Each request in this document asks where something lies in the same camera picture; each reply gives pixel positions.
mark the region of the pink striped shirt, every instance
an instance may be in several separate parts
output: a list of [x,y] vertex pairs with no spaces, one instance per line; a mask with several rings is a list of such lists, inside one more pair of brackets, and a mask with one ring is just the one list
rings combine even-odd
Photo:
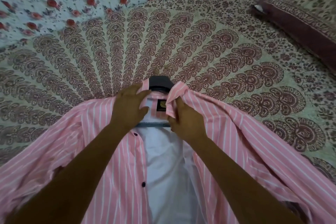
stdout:
[[[141,90],[148,87],[147,79]],[[166,114],[174,117],[178,96],[204,116],[208,137],[274,197],[299,203],[309,223],[336,223],[335,185],[291,146],[244,112],[189,90],[182,82],[167,96],[152,92],[149,99],[166,99]],[[66,166],[98,135],[110,121],[114,100],[89,100],[74,107],[0,168],[0,223],[44,187],[57,167]],[[193,161],[200,177],[195,190],[203,195],[199,205],[206,222],[238,223],[195,152]],[[146,177],[144,142],[130,131],[108,163],[82,223],[151,223],[148,195],[141,187]]]

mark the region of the pillowcase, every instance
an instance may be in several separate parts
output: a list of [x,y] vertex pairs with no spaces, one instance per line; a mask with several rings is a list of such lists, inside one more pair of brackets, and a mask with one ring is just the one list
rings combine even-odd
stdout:
[[255,8],[336,74],[336,0],[260,0]]

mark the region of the maroon pillow border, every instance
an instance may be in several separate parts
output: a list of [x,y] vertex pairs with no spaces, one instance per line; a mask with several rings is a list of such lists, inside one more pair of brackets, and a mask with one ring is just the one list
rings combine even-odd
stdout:
[[329,67],[331,72],[335,74],[336,43],[296,16],[279,9],[269,1],[270,0],[260,0],[257,3],[262,7],[263,13],[265,13],[263,16],[282,28],[309,52],[319,57],[323,63]]

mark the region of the bed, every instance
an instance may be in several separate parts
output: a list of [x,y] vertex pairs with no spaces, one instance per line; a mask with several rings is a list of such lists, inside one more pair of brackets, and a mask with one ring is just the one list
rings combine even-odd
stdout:
[[79,103],[161,74],[255,117],[336,184],[335,78],[257,1],[153,0],[2,48],[0,165]]

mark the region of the hand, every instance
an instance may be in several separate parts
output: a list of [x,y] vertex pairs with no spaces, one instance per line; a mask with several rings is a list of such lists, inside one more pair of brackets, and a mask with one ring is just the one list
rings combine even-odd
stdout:
[[140,103],[151,91],[144,90],[137,94],[141,85],[141,83],[131,85],[117,94],[110,125],[115,125],[118,129],[124,129],[128,133],[144,118],[149,107],[145,106],[139,109]]
[[189,144],[198,138],[206,138],[203,116],[185,104],[181,97],[176,99],[176,104],[177,120],[168,117],[171,130]]

